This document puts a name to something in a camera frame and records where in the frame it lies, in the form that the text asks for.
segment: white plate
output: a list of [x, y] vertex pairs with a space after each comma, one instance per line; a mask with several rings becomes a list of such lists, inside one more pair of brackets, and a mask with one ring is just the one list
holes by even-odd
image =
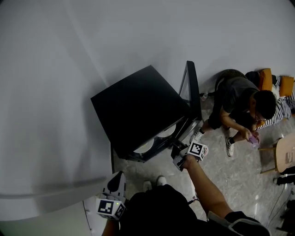
[[141, 147], [139, 147], [137, 150], [135, 150], [135, 153], [145, 153], [148, 150], [150, 150], [153, 146], [153, 139], [148, 141], [146, 144], [143, 144]]
[[176, 129], [176, 124], [171, 126], [169, 129], [163, 131], [162, 133], [159, 133], [158, 134], [158, 137], [160, 138], [166, 138], [168, 136], [170, 136], [171, 134], [173, 134], [173, 132], [175, 131]]

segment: white sneaker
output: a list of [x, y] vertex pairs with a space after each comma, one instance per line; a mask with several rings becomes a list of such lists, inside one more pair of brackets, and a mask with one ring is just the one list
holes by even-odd
[[143, 182], [143, 191], [146, 192], [148, 190], [152, 190], [153, 187], [152, 187], [152, 183], [148, 180], [148, 181], [145, 181]]
[[229, 157], [232, 157], [234, 155], [234, 144], [231, 144], [229, 139], [229, 137], [225, 138], [226, 152]]
[[194, 140], [195, 142], [200, 142], [201, 138], [203, 137], [203, 134], [200, 132], [200, 129], [198, 129], [197, 132], [195, 132], [195, 134], [193, 134], [193, 136], [191, 136], [189, 143], [192, 142], [192, 140]]
[[164, 176], [159, 176], [157, 179], [157, 186], [164, 186], [167, 184], [167, 180]]

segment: hand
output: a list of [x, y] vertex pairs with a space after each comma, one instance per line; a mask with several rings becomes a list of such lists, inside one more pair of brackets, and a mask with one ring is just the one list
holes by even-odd
[[183, 166], [182, 166], [184, 169], [188, 169], [193, 162], [197, 162], [195, 157], [191, 154], [186, 155], [184, 158], [185, 158], [185, 162], [183, 163]]
[[240, 130], [242, 137], [244, 139], [247, 139], [247, 141], [249, 141], [249, 137], [252, 136], [252, 133], [250, 130], [248, 130], [247, 128], [243, 127], [243, 129]]
[[260, 143], [260, 135], [257, 131], [252, 131], [252, 135], [257, 139], [258, 143]]

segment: wooden table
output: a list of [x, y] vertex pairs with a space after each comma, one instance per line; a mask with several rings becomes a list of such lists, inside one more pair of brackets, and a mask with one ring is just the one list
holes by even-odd
[[293, 157], [293, 162], [286, 162], [286, 154], [292, 152], [293, 147], [295, 146], [295, 132], [291, 133], [284, 138], [281, 138], [274, 147], [269, 148], [259, 148], [260, 151], [274, 151], [274, 159], [275, 159], [275, 168], [272, 168], [267, 171], [260, 172], [261, 174], [268, 173], [271, 171], [278, 171], [282, 173], [288, 167], [295, 165], [295, 158]]

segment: marble floor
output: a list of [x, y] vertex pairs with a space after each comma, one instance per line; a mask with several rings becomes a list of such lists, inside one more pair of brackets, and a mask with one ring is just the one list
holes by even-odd
[[[203, 119], [206, 120], [212, 110], [212, 98], [209, 97], [205, 102], [201, 102], [201, 106]], [[294, 117], [266, 127], [260, 131], [260, 146], [268, 147], [278, 138], [294, 131]], [[235, 131], [230, 129], [230, 134], [235, 134]], [[260, 152], [254, 149], [250, 143], [243, 141], [235, 144], [234, 156], [230, 158], [226, 154], [224, 136], [224, 131], [218, 129], [206, 133], [201, 139], [201, 142], [209, 147], [208, 155], [200, 162], [203, 170], [221, 190], [234, 211], [243, 211], [246, 215], [257, 219], [270, 229], [272, 235], [287, 235], [276, 230], [276, 227], [282, 224], [280, 215], [285, 210], [284, 203], [287, 199], [295, 198], [291, 194], [291, 190], [293, 189], [295, 192], [295, 188], [292, 185], [277, 186], [273, 184], [272, 179], [278, 176], [276, 172], [260, 174], [261, 170], [274, 168], [273, 153], [271, 151]], [[183, 142], [188, 144], [189, 138], [190, 136], [186, 137]], [[159, 175], [165, 176], [168, 184], [182, 193], [188, 201], [193, 199], [194, 187], [187, 171], [178, 171], [172, 163], [170, 154], [171, 150], [166, 149], [146, 163], [114, 157], [115, 171], [122, 170], [126, 174], [128, 199], [135, 193], [142, 191], [142, 184], [145, 180], [155, 183]], [[199, 202], [195, 201], [190, 206], [199, 219], [206, 220], [206, 215]]]

